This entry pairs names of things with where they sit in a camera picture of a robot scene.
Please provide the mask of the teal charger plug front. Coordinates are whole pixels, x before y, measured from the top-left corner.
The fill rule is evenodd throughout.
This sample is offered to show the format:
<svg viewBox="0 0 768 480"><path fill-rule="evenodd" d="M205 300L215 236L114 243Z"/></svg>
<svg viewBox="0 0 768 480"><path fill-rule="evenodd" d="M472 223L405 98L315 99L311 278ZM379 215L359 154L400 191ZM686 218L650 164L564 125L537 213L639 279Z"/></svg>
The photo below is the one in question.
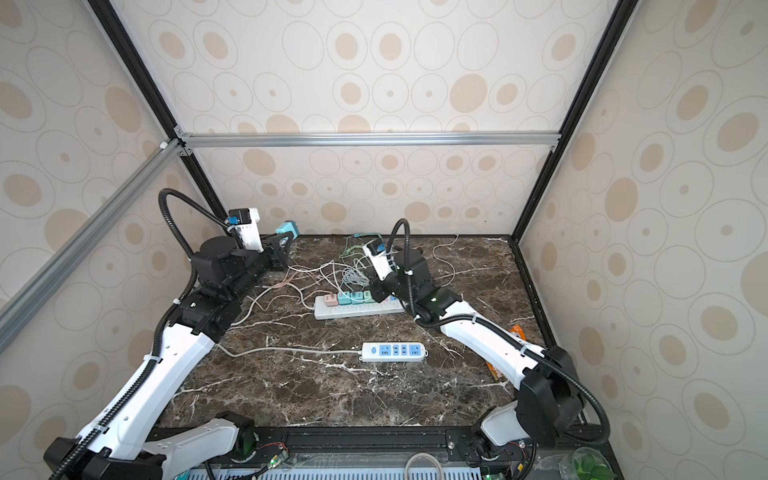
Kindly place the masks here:
<svg viewBox="0 0 768 480"><path fill-rule="evenodd" d="M349 305L352 303L352 297L349 292L340 292L337 295L337 301L339 305Z"/></svg>

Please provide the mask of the long white colourful power strip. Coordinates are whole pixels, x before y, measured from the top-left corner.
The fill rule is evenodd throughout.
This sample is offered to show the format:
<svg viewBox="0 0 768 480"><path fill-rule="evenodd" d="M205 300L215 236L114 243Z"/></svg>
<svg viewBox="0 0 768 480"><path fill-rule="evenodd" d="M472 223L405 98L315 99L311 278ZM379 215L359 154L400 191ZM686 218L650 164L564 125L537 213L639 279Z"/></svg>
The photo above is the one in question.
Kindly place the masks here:
<svg viewBox="0 0 768 480"><path fill-rule="evenodd" d="M404 312L400 301L394 297L390 297L381 303L377 303L372 299L367 300L365 297L364 304L351 303L349 305L328 307L324 303L324 296L315 298L313 312L315 319L319 321L399 314Z"/></svg>

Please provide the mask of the short white blue power strip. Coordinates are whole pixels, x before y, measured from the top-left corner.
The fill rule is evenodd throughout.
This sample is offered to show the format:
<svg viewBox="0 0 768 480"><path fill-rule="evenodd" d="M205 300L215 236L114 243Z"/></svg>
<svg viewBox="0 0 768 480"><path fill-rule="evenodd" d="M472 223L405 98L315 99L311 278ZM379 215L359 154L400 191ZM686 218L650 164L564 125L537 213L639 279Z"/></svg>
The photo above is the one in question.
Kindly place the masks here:
<svg viewBox="0 0 768 480"><path fill-rule="evenodd" d="M428 356L419 342L366 342L362 345L360 360L365 363L423 362Z"/></svg>

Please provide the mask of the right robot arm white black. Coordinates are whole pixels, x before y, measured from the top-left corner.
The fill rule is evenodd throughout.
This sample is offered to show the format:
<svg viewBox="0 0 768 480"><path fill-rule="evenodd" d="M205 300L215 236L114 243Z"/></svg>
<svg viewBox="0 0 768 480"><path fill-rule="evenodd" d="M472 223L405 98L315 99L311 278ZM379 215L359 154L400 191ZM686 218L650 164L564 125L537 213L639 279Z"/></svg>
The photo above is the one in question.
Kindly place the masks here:
<svg viewBox="0 0 768 480"><path fill-rule="evenodd" d="M512 384L516 398L483 414L473 427L473 441L482 456L521 440L545 447L561 439L579 445L608 442L610 421L597 397L579 380L570 355L525 341L481 315L459 294L437 286L420 250L410 245L409 222L399 219L392 232L403 236L396 249L392 239L376 239L363 251L372 298L394 297L424 329L437 329L470 348Z"/></svg>

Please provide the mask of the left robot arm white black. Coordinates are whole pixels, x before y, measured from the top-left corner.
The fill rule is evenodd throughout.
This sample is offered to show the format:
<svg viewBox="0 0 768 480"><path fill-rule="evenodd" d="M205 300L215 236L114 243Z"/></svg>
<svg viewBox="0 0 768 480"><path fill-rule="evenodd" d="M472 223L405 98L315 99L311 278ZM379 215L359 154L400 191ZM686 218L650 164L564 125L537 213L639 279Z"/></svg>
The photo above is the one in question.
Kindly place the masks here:
<svg viewBox="0 0 768 480"><path fill-rule="evenodd" d="M257 209L232 209L217 222L224 235L193 250L172 216L171 197L214 216L175 189L158 194L160 213L190 262L188 283L156 325L150 352L127 383L76 437L58 437L47 448L44 461L54 479L174 479L211 458L252 452L252 421L232 413L159 443L148 437L187 376L235 323L247 294L266 273L288 267L299 230L287 221L262 237Z"/></svg>

